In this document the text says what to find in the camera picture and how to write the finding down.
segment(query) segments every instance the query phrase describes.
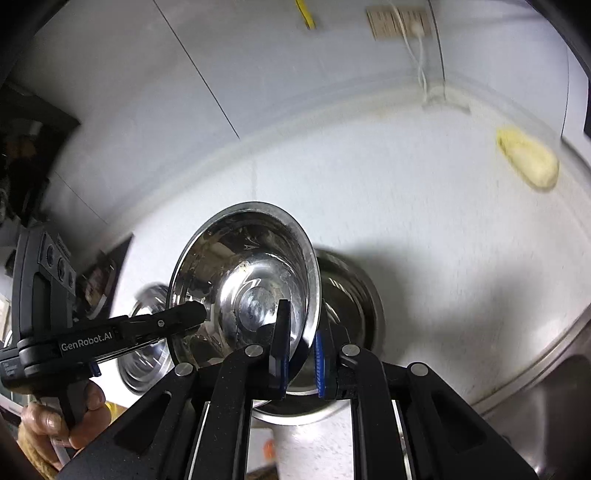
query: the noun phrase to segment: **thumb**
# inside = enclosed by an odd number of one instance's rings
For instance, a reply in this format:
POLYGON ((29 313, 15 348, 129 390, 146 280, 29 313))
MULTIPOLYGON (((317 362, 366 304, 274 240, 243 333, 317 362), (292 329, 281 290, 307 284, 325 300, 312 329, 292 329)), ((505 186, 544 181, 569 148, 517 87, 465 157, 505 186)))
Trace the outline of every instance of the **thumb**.
POLYGON ((67 437, 68 428, 62 416, 39 403, 29 403, 21 420, 25 428, 38 435, 67 437))

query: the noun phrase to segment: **sink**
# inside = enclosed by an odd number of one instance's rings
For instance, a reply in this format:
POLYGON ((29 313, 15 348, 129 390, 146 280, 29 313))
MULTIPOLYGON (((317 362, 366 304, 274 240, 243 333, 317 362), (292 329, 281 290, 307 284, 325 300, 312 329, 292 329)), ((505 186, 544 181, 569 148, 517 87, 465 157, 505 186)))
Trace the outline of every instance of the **sink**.
POLYGON ((591 477, 589 316, 582 316, 545 357, 493 397, 476 404, 476 411, 540 479, 591 477))

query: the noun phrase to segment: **stainless steel bowl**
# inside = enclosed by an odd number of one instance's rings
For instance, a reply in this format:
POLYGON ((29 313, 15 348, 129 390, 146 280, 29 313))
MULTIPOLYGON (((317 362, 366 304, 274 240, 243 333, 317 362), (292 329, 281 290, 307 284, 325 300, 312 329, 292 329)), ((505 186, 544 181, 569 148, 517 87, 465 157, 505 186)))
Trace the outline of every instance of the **stainless steel bowl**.
POLYGON ((167 307, 197 300, 208 321, 168 339, 176 362, 217 363, 260 342, 275 323, 277 304, 291 302, 289 378, 306 361, 320 315, 320 270, 301 226, 268 203, 234 205, 210 218, 189 241, 174 269, 167 307))
MULTIPOLYGON (((379 354, 384 331, 384 310, 373 282, 351 261, 332 252, 316 249, 322 281, 322 298, 329 321, 347 328, 351 341, 379 354)), ((314 355, 290 385, 292 395, 282 401, 257 406, 255 418, 281 425, 302 425, 321 420, 345 401, 318 398, 314 355)))
MULTIPOLYGON (((130 317, 145 313, 161 312, 166 305, 167 288, 153 285, 137 295, 137 303, 129 314, 130 317)), ((125 386, 136 395, 146 393, 173 367, 173 360, 166 346, 166 340, 139 348, 120 356, 117 369, 125 386)))

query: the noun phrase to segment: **hand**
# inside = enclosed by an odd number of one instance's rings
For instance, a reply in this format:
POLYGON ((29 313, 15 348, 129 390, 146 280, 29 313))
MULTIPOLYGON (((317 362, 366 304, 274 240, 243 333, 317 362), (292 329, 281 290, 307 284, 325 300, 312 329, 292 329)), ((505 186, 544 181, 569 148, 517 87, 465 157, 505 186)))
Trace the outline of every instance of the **hand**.
POLYGON ((21 422, 35 450, 57 470, 61 462, 51 445, 51 437, 62 440, 66 446, 81 449, 92 442, 111 422, 111 412, 105 405, 105 394, 94 382, 89 381, 85 391, 86 407, 82 421, 70 431, 62 416, 39 403, 29 403, 21 414, 21 422))

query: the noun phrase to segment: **yellow sponge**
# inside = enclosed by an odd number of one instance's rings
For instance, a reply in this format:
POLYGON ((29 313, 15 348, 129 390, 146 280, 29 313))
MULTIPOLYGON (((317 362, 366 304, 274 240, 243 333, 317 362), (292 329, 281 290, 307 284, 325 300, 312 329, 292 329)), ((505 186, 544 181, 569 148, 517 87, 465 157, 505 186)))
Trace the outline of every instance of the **yellow sponge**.
POLYGON ((548 147, 514 127, 498 129, 496 143, 531 187, 548 191, 556 185, 558 158, 548 147))

